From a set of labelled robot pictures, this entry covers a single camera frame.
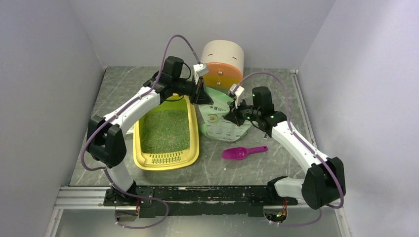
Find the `cylindrical container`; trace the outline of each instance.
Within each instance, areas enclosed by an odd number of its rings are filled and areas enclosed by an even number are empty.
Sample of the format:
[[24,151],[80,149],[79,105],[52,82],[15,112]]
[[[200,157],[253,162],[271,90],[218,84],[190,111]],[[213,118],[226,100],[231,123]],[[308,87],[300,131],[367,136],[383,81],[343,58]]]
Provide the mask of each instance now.
[[243,79],[245,53],[231,41],[214,40],[207,43],[202,51],[201,62],[209,73],[204,75],[205,85],[229,89]]

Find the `pink scoop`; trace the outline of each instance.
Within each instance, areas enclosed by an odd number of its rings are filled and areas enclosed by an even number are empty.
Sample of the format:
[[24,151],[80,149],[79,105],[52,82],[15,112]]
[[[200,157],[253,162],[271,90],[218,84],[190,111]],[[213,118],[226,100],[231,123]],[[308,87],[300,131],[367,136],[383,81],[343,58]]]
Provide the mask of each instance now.
[[230,148],[221,153],[221,157],[223,159],[229,159],[229,160],[243,160],[246,158],[247,155],[259,153],[259,152],[265,152],[268,150],[267,146],[263,147],[253,147],[253,148],[244,148],[244,147],[235,147]]

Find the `litter bag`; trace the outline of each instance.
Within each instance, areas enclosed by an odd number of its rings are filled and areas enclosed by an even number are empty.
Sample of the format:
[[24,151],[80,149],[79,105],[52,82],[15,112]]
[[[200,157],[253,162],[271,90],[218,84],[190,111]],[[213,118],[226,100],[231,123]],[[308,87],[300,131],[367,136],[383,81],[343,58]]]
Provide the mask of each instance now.
[[233,102],[233,99],[209,87],[206,87],[205,90],[214,101],[214,104],[198,106],[204,119],[204,123],[200,125],[199,131],[210,139],[226,142],[234,142],[243,137],[251,126],[249,121],[245,121],[243,125],[237,126],[222,117],[229,111],[227,102]]

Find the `white wall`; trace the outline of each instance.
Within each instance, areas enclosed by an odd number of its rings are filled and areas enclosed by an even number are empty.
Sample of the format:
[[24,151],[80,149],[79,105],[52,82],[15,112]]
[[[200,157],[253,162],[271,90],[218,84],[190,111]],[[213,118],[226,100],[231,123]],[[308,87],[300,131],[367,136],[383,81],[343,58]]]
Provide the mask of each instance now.
[[103,68],[65,0],[0,1],[0,236],[43,236]]
[[419,1],[337,0],[299,69],[354,236],[418,236]]
[[[245,66],[296,69],[335,0],[69,0],[107,66],[157,66],[168,38],[185,35],[201,55],[231,40]],[[180,39],[171,55],[193,57]]]

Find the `yellow litter box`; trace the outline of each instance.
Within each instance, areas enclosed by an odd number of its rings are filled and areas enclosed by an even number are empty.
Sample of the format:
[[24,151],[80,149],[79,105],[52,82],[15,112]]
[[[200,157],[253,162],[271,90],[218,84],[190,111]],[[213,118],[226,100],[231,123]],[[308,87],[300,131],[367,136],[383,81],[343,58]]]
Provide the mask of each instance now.
[[[150,154],[143,152],[141,149],[141,138],[144,138],[143,124],[145,119],[147,119],[147,116],[151,113],[167,110],[181,110],[187,112],[189,121],[189,148],[169,153]],[[171,126],[171,124],[162,124],[162,126]],[[198,155],[199,134],[196,111],[187,96],[180,97],[177,94],[174,94],[165,102],[146,113],[146,115],[134,125],[133,156],[135,164],[141,169],[154,171],[179,169],[193,164],[198,158]]]

